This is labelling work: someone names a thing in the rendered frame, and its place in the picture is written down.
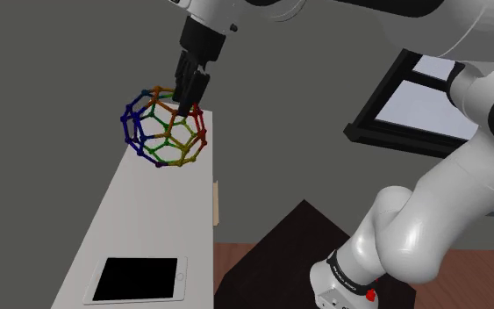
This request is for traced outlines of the multicolour wireframe ball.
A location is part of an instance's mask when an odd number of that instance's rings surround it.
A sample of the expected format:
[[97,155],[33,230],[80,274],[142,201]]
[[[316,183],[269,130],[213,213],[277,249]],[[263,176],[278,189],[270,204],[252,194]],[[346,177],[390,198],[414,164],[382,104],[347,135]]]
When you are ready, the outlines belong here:
[[204,112],[193,104],[179,115],[166,102],[174,94],[173,89],[161,86],[142,90],[119,117],[125,144],[158,168],[195,162],[208,146]]

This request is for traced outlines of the white tablet with black screen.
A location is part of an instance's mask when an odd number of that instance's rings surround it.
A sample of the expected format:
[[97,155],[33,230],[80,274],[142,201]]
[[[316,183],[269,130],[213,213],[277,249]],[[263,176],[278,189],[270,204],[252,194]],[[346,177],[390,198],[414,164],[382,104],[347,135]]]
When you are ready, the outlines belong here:
[[185,256],[104,257],[97,262],[82,302],[116,305],[182,301],[188,266]]

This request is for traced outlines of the dark robot stand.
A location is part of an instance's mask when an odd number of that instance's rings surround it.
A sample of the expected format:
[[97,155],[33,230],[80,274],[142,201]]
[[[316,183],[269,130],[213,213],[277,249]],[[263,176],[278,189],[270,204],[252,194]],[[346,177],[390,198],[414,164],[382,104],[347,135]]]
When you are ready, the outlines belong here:
[[416,291],[381,275],[351,294],[335,275],[349,235],[302,201],[223,277],[214,309],[414,309]]

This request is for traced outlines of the black framed window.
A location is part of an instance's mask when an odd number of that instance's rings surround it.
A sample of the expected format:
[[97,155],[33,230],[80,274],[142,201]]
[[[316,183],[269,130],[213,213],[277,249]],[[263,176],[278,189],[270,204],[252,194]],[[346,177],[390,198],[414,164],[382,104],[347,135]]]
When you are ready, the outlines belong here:
[[344,134],[352,142],[441,159],[474,135],[494,140],[486,116],[474,122],[451,103],[448,78],[463,67],[402,50]]

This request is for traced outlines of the white desk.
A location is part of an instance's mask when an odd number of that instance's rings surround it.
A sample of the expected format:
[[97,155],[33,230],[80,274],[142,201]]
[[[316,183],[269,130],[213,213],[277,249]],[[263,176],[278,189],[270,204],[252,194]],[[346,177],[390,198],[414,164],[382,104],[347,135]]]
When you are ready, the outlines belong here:
[[[182,301],[85,305],[100,259],[185,256]],[[127,148],[51,309],[214,309],[213,152],[158,168]]]

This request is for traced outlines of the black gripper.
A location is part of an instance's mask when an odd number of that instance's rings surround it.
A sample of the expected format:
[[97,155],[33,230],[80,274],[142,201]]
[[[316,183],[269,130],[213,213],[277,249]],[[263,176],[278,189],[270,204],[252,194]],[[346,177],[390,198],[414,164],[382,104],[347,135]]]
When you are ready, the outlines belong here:
[[217,61],[225,44],[226,36],[188,16],[179,43],[181,51],[175,71],[173,99],[179,100],[177,114],[187,117],[191,107],[199,104],[210,81],[208,74],[200,72],[197,60],[205,65]]

